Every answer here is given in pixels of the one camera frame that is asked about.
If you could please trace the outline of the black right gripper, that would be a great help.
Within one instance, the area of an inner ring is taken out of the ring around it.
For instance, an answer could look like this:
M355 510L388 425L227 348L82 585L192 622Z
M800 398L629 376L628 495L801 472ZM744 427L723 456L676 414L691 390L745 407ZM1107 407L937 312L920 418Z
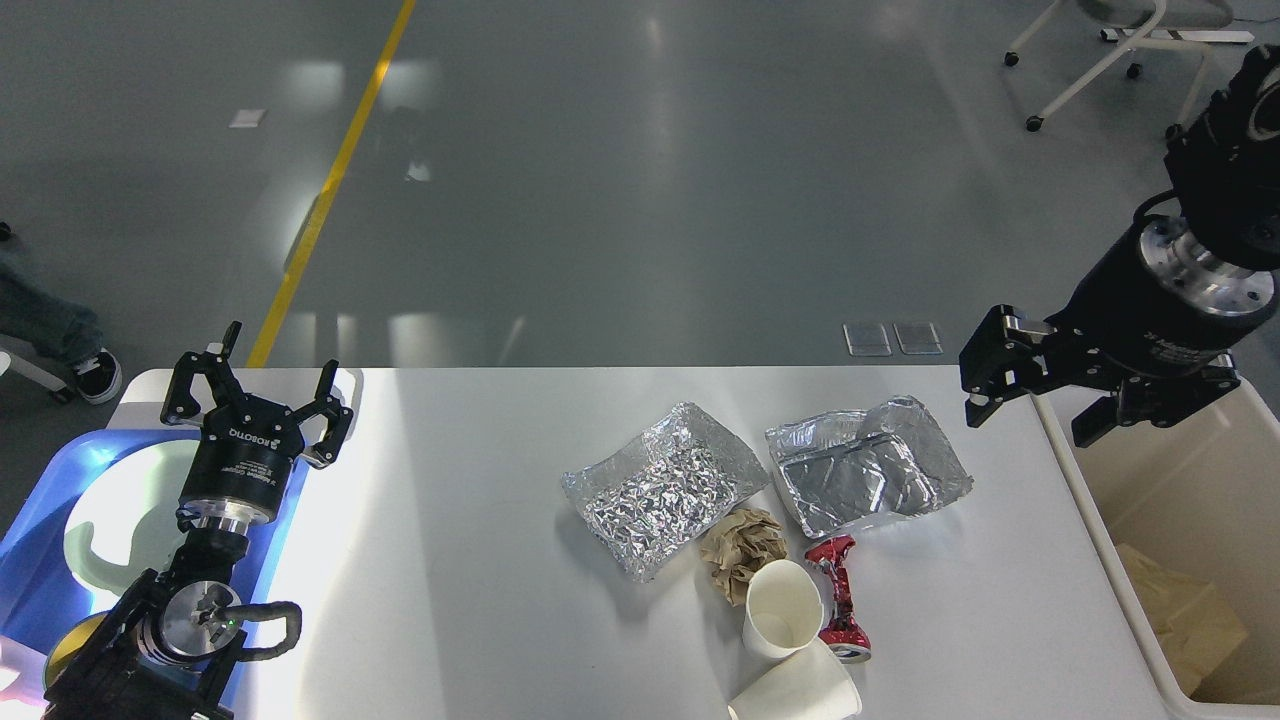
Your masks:
M992 306L959 354L965 419L1065 386L1102 395L1071 420L1088 448L1119 427L1169 428L1242 384L1231 347L1277 311L1277 270L1208 250L1185 220L1143 220L1047 322Z

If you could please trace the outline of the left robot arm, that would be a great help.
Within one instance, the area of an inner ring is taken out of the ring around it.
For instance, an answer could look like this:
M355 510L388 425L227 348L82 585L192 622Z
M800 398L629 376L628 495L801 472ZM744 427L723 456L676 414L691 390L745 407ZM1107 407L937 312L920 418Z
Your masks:
M301 407L244 391L230 366L239 332L233 322L220 342L179 357L159 414L200 433L175 509L182 544L46 666L46 719L230 719L221 697L236 667L298 644L301 607L244 602L233 571L251 530L276 520L297 462L338 459L355 410L334 392L335 359Z

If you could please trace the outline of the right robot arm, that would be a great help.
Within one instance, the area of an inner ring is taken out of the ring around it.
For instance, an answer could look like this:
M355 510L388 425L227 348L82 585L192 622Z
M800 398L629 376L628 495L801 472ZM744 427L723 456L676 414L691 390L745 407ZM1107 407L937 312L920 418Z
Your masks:
M959 355L966 424L1065 386L1100 397L1071 421L1085 448L1119 427L1169 428L1240 384L1231 348L1277 313L1277 47L1167 140L1171 186L1146 200L1065 306L1000 304Z

